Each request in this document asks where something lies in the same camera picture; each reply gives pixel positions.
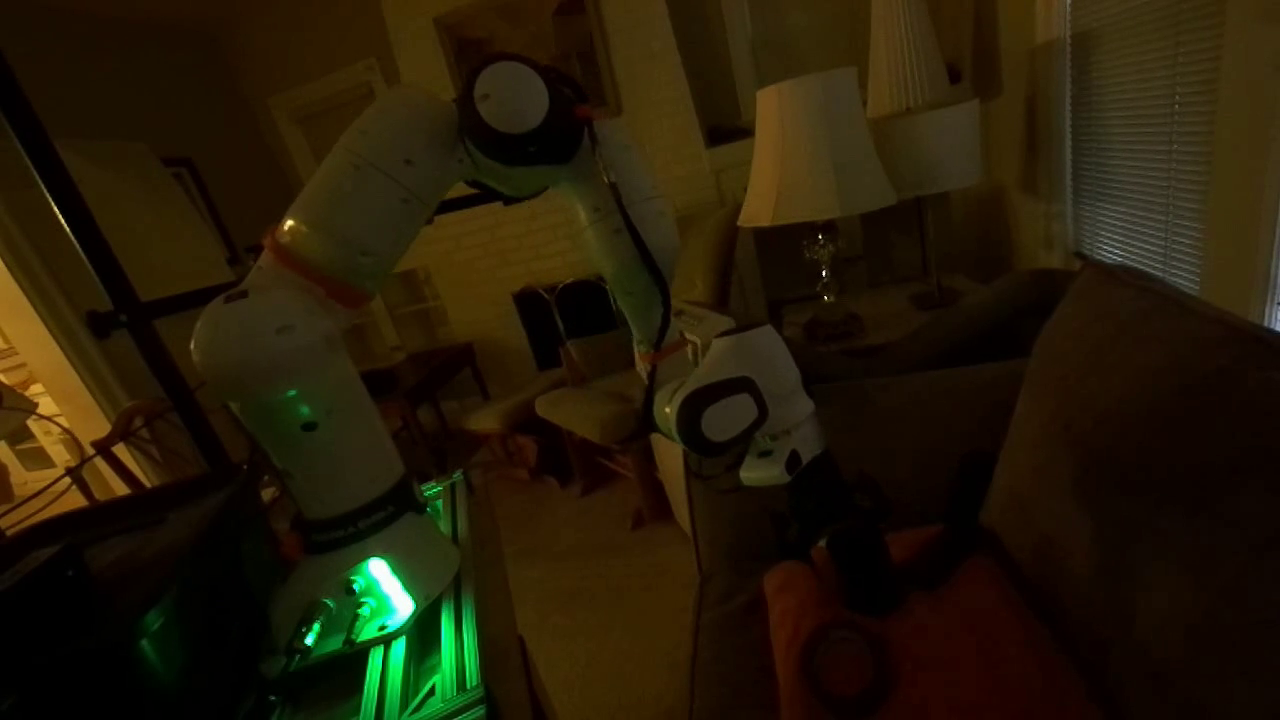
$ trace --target table lamp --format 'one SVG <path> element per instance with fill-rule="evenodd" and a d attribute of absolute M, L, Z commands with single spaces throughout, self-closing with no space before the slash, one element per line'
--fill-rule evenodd
<path fill-rule="evenodd" d="M 982 100 L 910 112 L 876 122 L 880 156 L 894 186 L 917 200 L 924 286 L 912 295 L 917 308 L 957 303 L 957 286 L 946 285 L 938 260 L 938 200 L 946 190 L 978 186 L 983 180 L 983 117 Z"/>
<path fill-rule="evenodd" d="M 924 0 L 872 0 L 868 117 L 901 117 L 953 96 Z"/>
<path fill-rule="evenodd" d="M 756 92 L 756 146 L 740 228 L 812 228 L 819 262 L 812 335 L 856 333 L 836 286 L 836 221 L 894 203 L 856 68 L 791 75 Z"/>
<path fill-rule="evenodd" d="M 957 100 L 924 0 L 872 0 L 868 117 L 901 200 L 917 200 L 924 290 L 917 308 L 957 303 L 940 279 L 938 200 L 983 177 L 982 103 Z"/>

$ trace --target lamp shade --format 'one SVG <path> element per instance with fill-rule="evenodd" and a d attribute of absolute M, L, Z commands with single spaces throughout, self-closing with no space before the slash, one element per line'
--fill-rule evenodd
<path fill-rule="evenodd" d="M 983 180 L 982 100 L 946 103 L 876 122 L 880 156 L 894 186 L 910 197 L 940 197 Z"/>
<path fill-rule="evenodd" d="M 856 68 L 782 81 L 756 92 L 756 156 L 746 228 L 826 222 L 894 203 Z"/>
<path fill-rule="evenodd" d="M 924 0 L 872 0 L 868 117 L 948 100 L 948 62 Z"/>

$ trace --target window blinds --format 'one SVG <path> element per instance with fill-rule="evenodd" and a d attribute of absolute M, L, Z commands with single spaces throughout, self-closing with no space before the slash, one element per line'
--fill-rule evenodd
<path fill-rule="evenodd" d="M 1224 0 L 1074 5 L 1074 228 L 1201 286 Z"/>

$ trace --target couch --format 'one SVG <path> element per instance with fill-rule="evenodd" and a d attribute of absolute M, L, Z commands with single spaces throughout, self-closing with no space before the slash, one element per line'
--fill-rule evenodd
<path fill-rule="evenodd" d="M 1030 324 L 998 335 L 957 333 L 973 316 L 953 312 L 940 320 L 948 339 L 917 339 L 938 353 L 910 353 L 910 370 L 880 360 L 836 378 L 832 369 L 812 394 L 840 475 L 876 486 L 885 528 L 917 528 L 948 515 L 973 459 L 993 468 L 978 515 L 998 554 L 983 573 L 1066 657 L 1083 709 L 1280 714 L 1280 339 L 1108 262 L 1070 279 L 1066 301 L 1039 290 L 1033 303 L 1014 312 Z M 789 667 L 776 671 L 762 586 L 798 552 L 791 496 L 699 475 L 693 524 L 693 714 L 798 714 L 782 709 Z M 983 612 L 953 619 L 983 639 Z M 901 657 L 887 695 L 919 700 L 912 653 Z"/>

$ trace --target cable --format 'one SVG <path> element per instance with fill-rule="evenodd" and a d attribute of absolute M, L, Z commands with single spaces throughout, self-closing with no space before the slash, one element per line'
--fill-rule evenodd
<path fill-rule="evenodd" d="M 3 532 L 21 532 L 28 519 L 38 519 L 40 513 L 48 513 L 57 501 L 63 501 L 78 482 L 69 482 L 63 493 L 48 496 L 48 503 L 40 503 L 38 513 L 28 513 L 26 519 L 8 524 Z"/>
<path fill-rule="evenodd" d="M 57 419 L 57 415 L 48 415 L 48 411 L 38 411 L 38 419 L 59 429 L 59 432 L 74 440 L 74 449 L 78 449 L 78 459 L 74 459 L 74 462 L 86 462 L 86 459 L 90 459 L 86 440 L 74 432 L 74 424 Z"/>
<path fill-rule="evenodd" d="M 26 501 L 3 503 L 3 506 L 0 506 L 0 519 L 8 519 L 12 513 L 28 506 L 38 496 L 52 493 L 59 479 L 74 479 L 74 475 L 63 473 L 63 475 L 40 482 L 38 493 L 28 493 Z"/>

